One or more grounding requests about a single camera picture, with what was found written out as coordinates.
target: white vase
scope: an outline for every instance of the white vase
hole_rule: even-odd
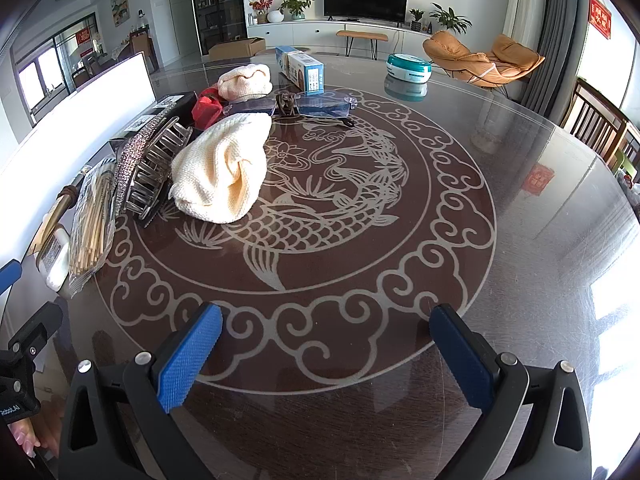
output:
[[[282,14],[279,10],[272,10],[269,14],[267,14],[267,20],[269,23],[280,23],[284,20],[284,14]]]

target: round glass tabletop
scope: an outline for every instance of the round glass tabletop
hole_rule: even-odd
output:
[[[574,364],[605,478],[640,431],[627,279],[640,228],[606,165],[495,92],[317,58],[326,88],[358,100],[355,126],[276,121],[260,197],[233,224],[172,202],[146,228],[120,216],[105,266],[57,298],[65,322],[36,384],[64,397],[79,360],[152,352],[212,301],[223,335],[172,415],[214,475],[433,478],[478,418],[431,345],[430,309],[450,303],[497,352]],[[294,89],[273,55],[252,61]],[[229,69],[162,72],[154,91],[200,92]],[[6,330],[52,299],[23,266]]]

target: red bag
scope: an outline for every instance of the red bag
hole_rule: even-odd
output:
[[[195,121],[195,126],[199,130],[206,130],[222,115],[222,104],[220,104],[220,96],[218,89],[213,86],[204,89],[198,96],[191,116]]]

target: cream knitted cloth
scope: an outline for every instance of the cream knitted cloth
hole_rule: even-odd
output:
[[[268,94],[272,89],[269,67],[263,64],[239,66],[218,79],[218,94],[227,101],[252,94]]]
[[[236,114],[205,130],[175,156],[169,191],[187,215],[216,224],[242,218],[258,198],[267,173],[262,148],[267,114]]]

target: blue gripper pad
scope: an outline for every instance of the blue gripper pad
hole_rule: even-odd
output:
[[[158,373],[158,400],[165,413],[182,405],[221,332],[220,307],[210,303]]]
[[[456,378],[466,402],[487,412],[494,402],[492,375],[442,307],[437,306],[431,311],[429,330],[431,338]],[[473,336],[471,330],[468,330],[467,337],[469,336]]]
[[[0,269],[0,294],[17,282],[22,276],[22,267],[18,260],[11,260]]]

